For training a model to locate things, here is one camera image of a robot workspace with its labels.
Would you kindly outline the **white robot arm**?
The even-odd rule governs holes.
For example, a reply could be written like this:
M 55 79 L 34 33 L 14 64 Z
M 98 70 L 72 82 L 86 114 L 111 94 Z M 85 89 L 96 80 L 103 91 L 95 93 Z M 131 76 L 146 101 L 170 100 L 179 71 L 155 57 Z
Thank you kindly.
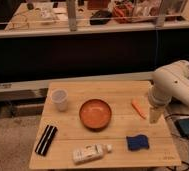
M 148 91 L 151 105 L 149 122 L 157 123 L 173 98 L 189 107 L 189 62 L 179 60 L 152 73 L 153 86 Z

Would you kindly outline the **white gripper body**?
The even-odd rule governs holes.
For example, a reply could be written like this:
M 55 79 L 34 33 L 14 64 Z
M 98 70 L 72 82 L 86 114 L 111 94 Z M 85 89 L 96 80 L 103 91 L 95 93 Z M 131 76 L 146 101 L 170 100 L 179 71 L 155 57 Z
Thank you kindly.
M 148 100 L 153 107 L 166 106 L 170 103 L 170 96 L 157 87 L 148 91 Z

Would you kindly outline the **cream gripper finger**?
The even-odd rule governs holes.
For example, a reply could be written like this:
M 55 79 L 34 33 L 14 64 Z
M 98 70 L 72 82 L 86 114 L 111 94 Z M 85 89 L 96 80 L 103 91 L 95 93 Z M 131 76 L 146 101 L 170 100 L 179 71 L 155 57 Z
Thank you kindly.
M 151 124 L 157 123 L 161 115 L 163 114 L 162 107 L 153 107 L 150 109 L 149 121 Z

